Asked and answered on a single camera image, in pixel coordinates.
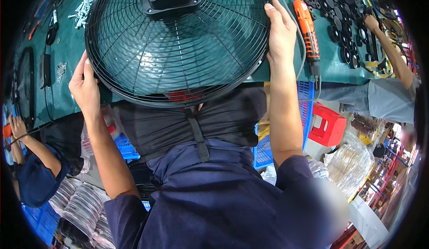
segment navy blue shirt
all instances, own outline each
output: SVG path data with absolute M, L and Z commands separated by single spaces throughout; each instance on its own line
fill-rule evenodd
M 312 177 L 308 160 L 287 159 L 273 186 L 253 168 L 250 147 L 206 145 L 208 162 L 193 141 L 147 162 L 163 184 L 150 196 L 149 213 L 134 195 L 104 203 L 116 248 L 298 248 L 278 230 L 275 210 L 289 184 Z
M 51 146 L 44 144 L 61 161 L 61 170 L 56 177 L 34 154 L 30 154 L 17 172 L 21 202 L 30 207 L 40 207 L 57 192 L 62 180 L 72 170 L 67 160 Z

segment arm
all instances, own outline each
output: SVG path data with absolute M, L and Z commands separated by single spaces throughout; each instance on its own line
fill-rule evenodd
M 101 117 L 97 83 L 85 51 L 70 80 L 69 89 L 82 110 L 101 182 L 112 199 L 119 194 L 139 197 L 131 172 Z
M 410 89 L 414 74 L 407 67 L 404 59 L 402 59 L 401 55 L 396 51 L 386 35 L 380 30 L 378 22 L 373 16 L 367 15 L 365 17 L 365 24 L 366 27 L 377 36 L 381 43 L 381 47 L 383 47 L 384 52 L 392 64 L 395 75 L 401 80 L 407 90 Z
M 12 135 L 10 137 L 10 141 L 15 141 L 14 136 Z M 24 164 L 24 155 L 22 155 L 21 147 L 19 146 L 19 141 L 16 141 L 13 143 L 10 147 L 10 150 L 12 151 L 12 159 L 19 165 Z
M 297 26 L 278 0 L 266 4 L 271 20 L 270 143 L 276 168 L 293 155 L 303 154 L 303 127 L 298 106 L 297 83 L 293 68 L 293 50 Z
M 27 129 L 25 128 L 25 124 L 20 117 L 15 118 L 15 117 L 12 117 L 12 115 L 10 115 L 9 124 L 14 138 L 18 138 L 27 134 Z M 29 148 L 29 150 L 31 150 L 40 159 L 40 161 L 42 161 L 43 165 L 46 168 L 51 170 L 54 177 L 58 175 L 58 173 L 61 171 L 61 162 L 52 154 L 52 152 L 50 152 L 50 150 L 45 145 L 43 145 L 42 143 L 40 143 L 39 141 L 37 141 L 36 139 L 32 138 L 29 135 L 22 137 L 20 141 L 22 141 L 27 146 L 27 148 Z M 21 148 L 19 147 L 18 142 L 16 142 L 15 144 L 12 144 L 12 146 L 13 145 L 18 146 L 18 147 L 15 146 L 15 156 L 19 157 L 18 150 L 20 151 L 22 156 L 22 151 L 21 151 Z

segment jeans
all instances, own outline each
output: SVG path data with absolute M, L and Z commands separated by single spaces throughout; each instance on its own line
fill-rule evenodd
M 360 111 L 369 114 L 368 83 L 354 85 L 336 82 L 322 82 L 320 99 L 344 104 L 344 111 Z

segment orange electric screwdriver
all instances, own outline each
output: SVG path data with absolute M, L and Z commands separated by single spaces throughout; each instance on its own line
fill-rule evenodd
M 307 54 L 307 62 L 310 65 L 310 72 L 316 80 L 315 86 L 317 89 L 318 78 L 320 76 L 320 54 L 313 20 L 311 19 L 307 4 L 302 0 L 294 0 L 293 8 L 297 14 L 299 27 L 301 27 L 301 33 L 303 34 L 305 43 L 305 53 Z

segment black wire fan grill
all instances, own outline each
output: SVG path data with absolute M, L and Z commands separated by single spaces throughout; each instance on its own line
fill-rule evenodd
M 201 0 L 200 9 L 153 20 L 140 0 L 96 0 L 85 45 L 111 91 L 143 105 L 186 107 L 238 86 L 268 49 L 270 0 Z

